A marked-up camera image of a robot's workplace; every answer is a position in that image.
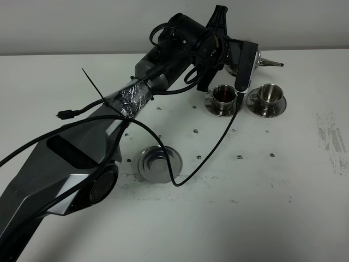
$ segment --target aluminum foil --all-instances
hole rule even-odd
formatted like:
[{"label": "aluminum foil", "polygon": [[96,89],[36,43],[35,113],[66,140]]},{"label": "aluminum foil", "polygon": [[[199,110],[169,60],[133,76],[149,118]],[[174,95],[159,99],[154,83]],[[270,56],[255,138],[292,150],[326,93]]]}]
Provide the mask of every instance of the aluminum foil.
[{"label": "aluminum foil", "polygon": [[137,84],[138,81],[133,79],[123,89],[105,98],[126,117],[135,118],[152,97],[147,85],[143,82]]}]

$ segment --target round metal disc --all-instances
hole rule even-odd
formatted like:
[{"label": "round metal disc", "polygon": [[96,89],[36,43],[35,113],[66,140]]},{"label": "round metal disc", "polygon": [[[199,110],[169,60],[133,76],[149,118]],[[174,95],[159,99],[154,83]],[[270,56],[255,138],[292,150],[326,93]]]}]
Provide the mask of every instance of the round metal disc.
[{"label": "round metal disc", "polygon": [[[182,158],[173,148],[165,147],[169,154],[173,177],[176,178],[182,171]],[[160,146],[152,146],[141,153],[138,169],[150,183],[168,183],[171,181],[165,154]]]},{"label": "round metal disc", "polygon": [[246,105],[252,113],[261,117],[275,117],[275,116],[281,115],[285,111],[287,106],[285,97],[282,97],[280,102],[272,108],[266,108],[265,106],[261,105],[259,102],[253,100],[252,97],[258,94],[258,89],[259,88],[252,90],[247,95],[247,98],[246,98]]},{"label": "round metal disc", "polygon": [[234,106],[228,110],[219,110],[213,105],[213,98],[212,98],[212,91],[211,89],[206,95],[205,95],[205,107],[208,111],[210,111],[215,116],[221,116],[221,117],[228,117],[232,116],[235,113],[236,106]]}]

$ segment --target metal cup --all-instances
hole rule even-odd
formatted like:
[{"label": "metal cup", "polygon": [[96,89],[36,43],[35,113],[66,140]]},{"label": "metal cup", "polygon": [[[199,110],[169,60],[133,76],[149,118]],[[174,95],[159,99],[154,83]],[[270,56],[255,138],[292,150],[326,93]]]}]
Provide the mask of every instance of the metal cup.
[{"label": "metal cup", "polygon": [[229,85],[219,85],[212,90],[213,105],[225,111],[234,106],[236,94],[234,88]]},{"label": "metal cup", "polygon": [[266,108],[272,108],[276,106],[284,96],[282,89],[275,84],[264,84],[258,89],[257,95],[252,97]]}]

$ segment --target white wall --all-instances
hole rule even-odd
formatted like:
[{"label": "white wall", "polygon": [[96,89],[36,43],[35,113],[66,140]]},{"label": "white wall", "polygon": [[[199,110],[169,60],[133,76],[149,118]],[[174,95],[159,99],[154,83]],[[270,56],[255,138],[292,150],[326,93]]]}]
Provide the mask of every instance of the white wall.
[{"label": "white wall", "polygon": [[263,49],[349,46],[348,0],[0,0],[0,53],[147,52],[155,26],[205,25],[216,4],[230,37]]}]

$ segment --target white table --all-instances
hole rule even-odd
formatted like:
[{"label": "white table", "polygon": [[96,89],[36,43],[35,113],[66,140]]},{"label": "white table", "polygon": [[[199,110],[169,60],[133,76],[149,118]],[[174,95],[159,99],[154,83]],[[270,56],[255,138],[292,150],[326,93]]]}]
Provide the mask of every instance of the white table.
[{"label": "white table", "polygon": [[[149,135],[131,125],[113,192],[86,210],[45,218],[19,261],[348,261],[349,50],[264,51],[263,57],[285,67],[258,68],[251,88],[279,85],[287,99],[281,116],[265,119],[245,107],[235,132],[180,188],[142,181],[137,156],[155,141],[147,143]],[[58,111],[98,98],[81,67],[107,95],[129,81],[141,58],[0,57],[0,158],[66,123]],[[233,81],[222,70],[211,86]],[[181,87],[182,79],[172,88]],[[156,97],[137,118],[181,154],[178,180],[229,122],[211,115],[203,98],[196,90]],[[29,153],[0,169],[0,193]]]}]

